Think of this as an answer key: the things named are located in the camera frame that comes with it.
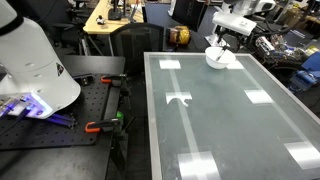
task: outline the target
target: round object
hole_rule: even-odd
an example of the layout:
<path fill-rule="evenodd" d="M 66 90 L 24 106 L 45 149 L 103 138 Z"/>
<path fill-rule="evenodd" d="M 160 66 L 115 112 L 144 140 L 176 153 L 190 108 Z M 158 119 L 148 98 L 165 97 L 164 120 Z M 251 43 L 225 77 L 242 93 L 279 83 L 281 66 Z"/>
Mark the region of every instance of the round object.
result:
<path fill-rule="evenodd" d="M 214 69 L 223 69 L 236 60 L 236 56 L 231 51 L 225 50 L 224 53 L 221 51 L 222 47 L 208 47 L 206 49 L 206 61 L 210 67 Z"/>

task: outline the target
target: glass tabletop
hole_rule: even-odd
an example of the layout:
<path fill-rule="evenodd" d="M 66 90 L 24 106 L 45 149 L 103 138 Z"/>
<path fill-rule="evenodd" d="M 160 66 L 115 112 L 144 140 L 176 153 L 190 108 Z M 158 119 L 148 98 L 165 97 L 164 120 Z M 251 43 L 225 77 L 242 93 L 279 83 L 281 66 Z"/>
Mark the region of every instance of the glass tabletop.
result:
<path fill-rule="evenodd" d="M 320 178 L 319 119 L 252 56 L 145 53 L 153 179 Z"/>

